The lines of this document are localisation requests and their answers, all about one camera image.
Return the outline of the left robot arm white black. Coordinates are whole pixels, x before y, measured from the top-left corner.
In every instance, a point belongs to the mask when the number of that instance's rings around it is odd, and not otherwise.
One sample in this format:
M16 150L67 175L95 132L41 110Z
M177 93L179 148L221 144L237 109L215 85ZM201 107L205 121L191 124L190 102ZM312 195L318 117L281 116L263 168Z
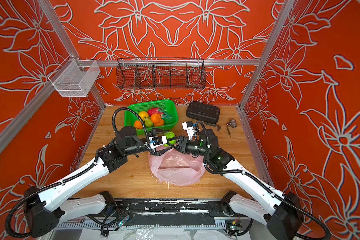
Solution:
M95 157L85 166L63 177L55 183L42 188L31 187L24 197L9 211L5 221L6 233L13 238L41 237L52 231L59 223L81 216L99 214L112 205L113 197L108 192L101 192L94 197L80 199L71 204L69 198L92 182L112 173L128 161L128 156L151 152L149 141L137 137L133 126L116 126L116 115L127 111L135 115L141 123L143 119L135 111L122 107L115 110L112 126L116 137L98 149ZM17 233L12 228L12 218L19 207L23 207L29 227L27 233Z

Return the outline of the orange fruit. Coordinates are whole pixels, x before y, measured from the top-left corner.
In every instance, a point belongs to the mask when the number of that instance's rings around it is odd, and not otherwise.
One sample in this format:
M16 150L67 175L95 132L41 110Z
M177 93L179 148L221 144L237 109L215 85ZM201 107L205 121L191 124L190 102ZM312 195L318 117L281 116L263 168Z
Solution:
M164 124L165 124L165 121L163 119L161 119L157 123L155 123L155 127L163 126Z
M143 129L143 125L142 125L142 123L141 123L139 120L137 120L137 121L134 122L134 127L135 127L137 130Z
M152 121L154 124L160 123L161 120L162 120L161 114L155 113L155 114L152 114L152 115L151 115L151 121Z

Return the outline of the green pear fruit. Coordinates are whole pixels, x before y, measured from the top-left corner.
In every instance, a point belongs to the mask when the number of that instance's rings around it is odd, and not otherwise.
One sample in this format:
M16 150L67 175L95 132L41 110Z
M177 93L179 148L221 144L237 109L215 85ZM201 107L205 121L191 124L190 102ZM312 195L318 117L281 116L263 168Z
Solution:
M154 126L154 123L150 118L144 118L144 124L147 128L151 128L152 126Z

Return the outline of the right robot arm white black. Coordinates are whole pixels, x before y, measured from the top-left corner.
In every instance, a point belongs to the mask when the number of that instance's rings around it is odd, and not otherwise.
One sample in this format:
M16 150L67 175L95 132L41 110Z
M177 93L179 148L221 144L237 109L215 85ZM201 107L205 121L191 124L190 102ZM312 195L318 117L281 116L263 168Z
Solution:
M222 200L234 213L263 224L277 240L292 240L295 237L309 239L298 232L305 218L311 219L323 229L323 240L331 238L329 228L303 210L300 199L295 194L285 194L271 187L244 168L232 155L220 148L218 138L211 129L206 129L204 123L188 121L182 127L188 136L178 137L176 150L202 156L207 172L227 178L252 197L249 200L233 191L228 192Z

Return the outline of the pink plastic bag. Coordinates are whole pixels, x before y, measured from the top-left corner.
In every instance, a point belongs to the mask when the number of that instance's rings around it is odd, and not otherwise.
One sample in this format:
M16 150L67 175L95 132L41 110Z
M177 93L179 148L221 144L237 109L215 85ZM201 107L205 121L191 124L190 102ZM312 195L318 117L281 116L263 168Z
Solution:
M206 171L202 156L194 158L173 149L159 157L149 155L149 166L159 183L181 187L198 183Z

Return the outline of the yellow lemon fruit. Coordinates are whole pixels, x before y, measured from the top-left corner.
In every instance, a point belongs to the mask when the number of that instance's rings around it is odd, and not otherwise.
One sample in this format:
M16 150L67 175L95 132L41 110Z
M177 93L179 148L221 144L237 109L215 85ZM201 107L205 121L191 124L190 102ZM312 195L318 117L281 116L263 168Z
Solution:
M150 115L146 111L139 112L139 116L143 121L145 121L146 119L148 119L150 117Z

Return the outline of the red green dragon fruit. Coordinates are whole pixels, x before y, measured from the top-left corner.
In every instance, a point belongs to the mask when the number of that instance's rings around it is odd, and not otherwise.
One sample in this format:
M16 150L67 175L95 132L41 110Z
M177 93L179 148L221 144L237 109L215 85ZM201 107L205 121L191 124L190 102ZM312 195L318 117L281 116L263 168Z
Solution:
M161 114L162 119L170 119L172 118L166 111L161 108L150 108L147 110L147 113L151 116L152 114L158 113Z

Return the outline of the green apple fruit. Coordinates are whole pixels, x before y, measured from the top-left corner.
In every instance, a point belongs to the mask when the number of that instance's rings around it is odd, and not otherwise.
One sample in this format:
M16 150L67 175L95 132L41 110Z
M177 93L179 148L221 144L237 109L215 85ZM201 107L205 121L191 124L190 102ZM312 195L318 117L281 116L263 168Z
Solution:
M174 140L175 134L174 134L173 132L166 132L166 133L164 133L164 136L166 136L167 140L168 140L168 139L173 139L173 140L169 141L169 143L170 143L171 145L175 145L175 144L176 144L177 140Z

